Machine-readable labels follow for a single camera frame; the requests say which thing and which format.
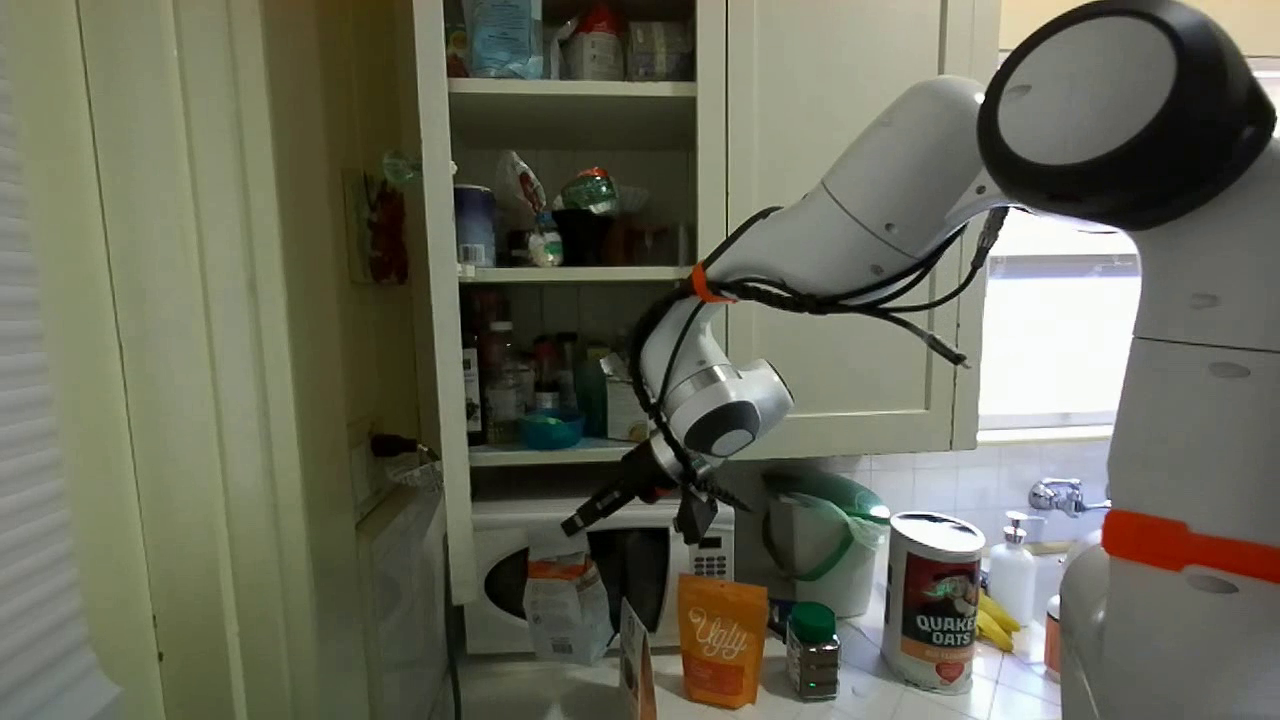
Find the cabinet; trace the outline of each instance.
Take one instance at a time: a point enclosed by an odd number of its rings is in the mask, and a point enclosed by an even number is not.
[[[736,0],[727,11],[727,227],[806,193],[908,84],[938,73],[985,82],[992,60],[997,8],[988,0],[965,8]],[[960,252],[922,294],[948,294],[954,279]],[[953,370],[890,326],[727,307],[727,351],[773,360],[796,395],[796,412],[750,455],[971,444],[979,285],[916,326],[965,348],[967,370]]]
[[[571,0],[544,6],[548,18],[571,8]],[[687,265],[458,267],[451,180],[485,180],[505,147],[517,147],[553,187],[584,164],[607,164],[618,180],[647,187],[658,224],[696,227],[696,257],[703,257],[727,224],[810,187],[904,84],[936,73],[988,73],[997,53],[988,0],[965,8],[623,0],[623,8],[692,21],[696,82],[448,82],[445,8],[417,0],[426,210],[424,339],[430,360],[424,401],[434,412],[430,442],[445,470],[448,562],[458,606],[476,597],[471,496],[490,471],[607,465],[623,451],[616,444],[571,451],[469,450],[458,430],[458,298],[469,287],[509,294],[524,339],[541,328],[616,333]],[[929,294],[944,294],[953,279],[960,279],[954,260]],[[979,298],[967,294],[967,302],[919,326],[977,358],[977,307]],[[801,395],[801,412],[750,455],[899,451],[971,442],[977,370],[954,372],[913,336],[765,307],[727,307],[721,333],[730,358],[778,366]]]
[[[584,0],[544,0],[544,25],[588,8]],[[530,333],[623,336],[633,320],[724,237],[724,0],[618,0],[633,21],[680,21],[692,30],[692,82],[485,82],[448,78],[448,21],[438,0],[417,0],[417,94],[424,140],[426,213],[426,386],[434,416],[451,597],[476,597],[471,575],[471,493],[485,477],[517,477],[541,465],[612,465],[623,444],[584,442],[562,451],[469,450],[458,430],[458,314],[476,287],[505,294],[517,345]],[[451,186],[490,186],[501,154],[517,147],[556,193],[571,172],[604,164],[623,193],[642,195],[654,234],[684,227],[680,257],[623,257],[618,265],[562,267],[471,267],[455,260]]]

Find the wall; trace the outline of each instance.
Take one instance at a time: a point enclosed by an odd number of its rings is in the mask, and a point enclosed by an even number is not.
[[[1029,509],[1029,488],[1043,477],[1081,477],[1089,500],[1105,500],[1109,485],[1109,442],[1043,442],[1043,444],[979,444],[971,451],[904,451],[904,455],[856,455],[815,465],[730,465],[721,485],[740,493],[750,509],[765,505],[754,477],[765,470],[823,470],[868,485],[890,514],[933,509],[971,519],[988,545],[1000,542],[1005,514]],[[1043,515],[1047,532],[1081,532],[1100,515],[1068,519],[1065,514]],[[740,528],[740,575],[773,579],[775,568],[758,551],[758,514],[736,515]],[[1065,558],[1043,558],[1038,606],[1047,602]]]
[[[1085,0],[1005,0],[1000,6],[1000,47],[1011,47],[1043,21]],[[1280,6],[1276,0],[1188,0],[1231,31],[1243,58],[1280,58]]]

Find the canister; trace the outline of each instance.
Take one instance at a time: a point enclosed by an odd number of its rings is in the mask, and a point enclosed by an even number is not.
[[[985,532],[944,514],[897,514],[886,536],[882,661],[916,689],[971,669]]]

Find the spice jar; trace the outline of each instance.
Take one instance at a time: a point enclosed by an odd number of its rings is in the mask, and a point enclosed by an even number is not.
[[[839,691],[839,640],[829,606],[790,606],[786,616],[786,675],[803,705],[835,700]]]

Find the bottle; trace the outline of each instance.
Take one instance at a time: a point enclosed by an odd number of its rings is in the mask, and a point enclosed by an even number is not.
[[[1034,619],[1034,558],[1029,549],[1024,514],[1005,514],[1005,542],[992,549],[988,594],[1024,630]]]
[[[556,336],[556,377],[558,377],[558,416],[580,416],[580,388],[574,388],[574,333]]]
[[[786,681],[801,700],[830,700],[839,691],[839,640],[829,606],[790,606],[786,616]]]
[[[1065,602],[1051,594],[1043,610],[1043,669],[1065,674]]]
[[[490,320],[485,339],[485,401],[489,401],[489,444],[517,444],[524,391],[517,370],[517,328],[510,320]]]
[[[469,444],[489,442],[489,412],[485,412],[485,372],[480,372],[480,333],[476,326],[463,328],[463,401],[469,401]]]
[[[530,412],[548,412],[548,416],[562,412],[558,358],[553,336],[541,336],[530,345]]]
[[[623,78],[623,18],[612,0],[594,0],[574,18],[574,31],[567,42],[567,70],[574,82]]]

